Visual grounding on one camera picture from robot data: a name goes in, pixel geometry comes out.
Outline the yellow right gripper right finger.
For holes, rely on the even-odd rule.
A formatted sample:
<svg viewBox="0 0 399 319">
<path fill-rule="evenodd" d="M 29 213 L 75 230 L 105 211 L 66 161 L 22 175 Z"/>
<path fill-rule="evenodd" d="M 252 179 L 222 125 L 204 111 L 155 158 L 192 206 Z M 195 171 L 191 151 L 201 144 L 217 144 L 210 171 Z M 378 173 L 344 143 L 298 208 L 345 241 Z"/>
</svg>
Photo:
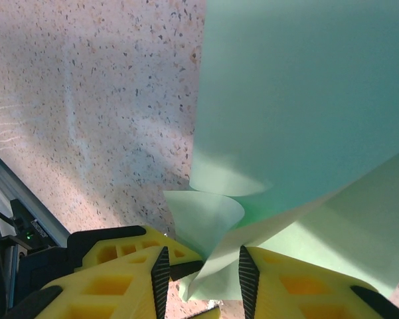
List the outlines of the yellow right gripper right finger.
<svg viewBox="0 0 399 319">
<path fill-rule="evenodd" d="M 240 247 L 245 319 L 399 319 L 375 287 L 260 247 Z"/>
</svg>

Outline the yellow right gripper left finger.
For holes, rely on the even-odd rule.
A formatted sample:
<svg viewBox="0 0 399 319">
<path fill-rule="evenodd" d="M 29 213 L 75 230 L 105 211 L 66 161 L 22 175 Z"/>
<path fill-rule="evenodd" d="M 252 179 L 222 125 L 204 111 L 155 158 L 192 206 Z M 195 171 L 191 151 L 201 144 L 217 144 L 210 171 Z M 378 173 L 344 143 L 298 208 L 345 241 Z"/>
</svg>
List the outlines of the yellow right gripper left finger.
<svg viewBox="0 0 399 319">
<path fill-rule="evenodd" d="M 149 247 L 60 277 L 31 293 L 5 319 L 165 319 L 167 247 Z"/>
</svg>

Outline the light green paper sheet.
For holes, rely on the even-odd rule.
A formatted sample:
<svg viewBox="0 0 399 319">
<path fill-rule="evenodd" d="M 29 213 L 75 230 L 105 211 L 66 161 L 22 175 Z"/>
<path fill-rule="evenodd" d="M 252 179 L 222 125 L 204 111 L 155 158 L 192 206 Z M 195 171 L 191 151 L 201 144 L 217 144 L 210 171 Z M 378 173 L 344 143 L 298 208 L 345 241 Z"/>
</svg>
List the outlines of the light green paper sheet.
<svg viewBox="0 0 399 319">
<path fill-rule="evenodd" d="M 206 0 L 187 191 L 204 266 L 183 299 L 238 299 L 242 245 L 399 283 L 399 0 Z"/>
</svg>

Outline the aluminium table edge beam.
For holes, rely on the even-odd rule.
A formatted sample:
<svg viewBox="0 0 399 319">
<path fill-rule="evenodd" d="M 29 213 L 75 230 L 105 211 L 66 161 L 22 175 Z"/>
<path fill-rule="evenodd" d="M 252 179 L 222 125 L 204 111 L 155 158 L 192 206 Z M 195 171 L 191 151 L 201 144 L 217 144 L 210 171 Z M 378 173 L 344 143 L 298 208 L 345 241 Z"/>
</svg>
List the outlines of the aluminium table edge beam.
<svg viewBox="0 0 399 319">
<path fill-rule="evenodd" d="M 19 199 L 37 220 L 37 223 L 59 247 L 67 246 L 67 239 L 70 232 L 1 158 L 0 189 L 10 199 Z"/>
</svg>

